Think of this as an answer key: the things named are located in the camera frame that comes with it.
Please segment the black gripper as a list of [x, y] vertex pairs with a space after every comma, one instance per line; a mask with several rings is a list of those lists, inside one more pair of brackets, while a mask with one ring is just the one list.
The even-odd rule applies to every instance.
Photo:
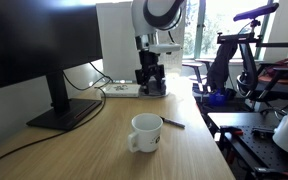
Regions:
[[164, 66], [158, 64], [158, 55], [149, 51], [140, 51], [141, 68], [135, 71], [137, 83], [141, 85], [141, 91], [149, 94], [148, 82], [151, 77], [156, 80], [156, 85], [160, 94], [166, 94], [166, 84]]

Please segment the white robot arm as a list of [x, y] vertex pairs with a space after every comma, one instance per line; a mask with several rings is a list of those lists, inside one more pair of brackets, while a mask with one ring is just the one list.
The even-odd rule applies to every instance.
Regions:
[[174, 41], [160, 44], [157, 31], [175, 29], [182, 18], [184, 0], [133, 0], [132, 24], [141, 68], [135, 71], [139, 95], [161, 97], [167, 94], [164, 65], [159, 64], [162, 53], [171, 54], [181, 46]]

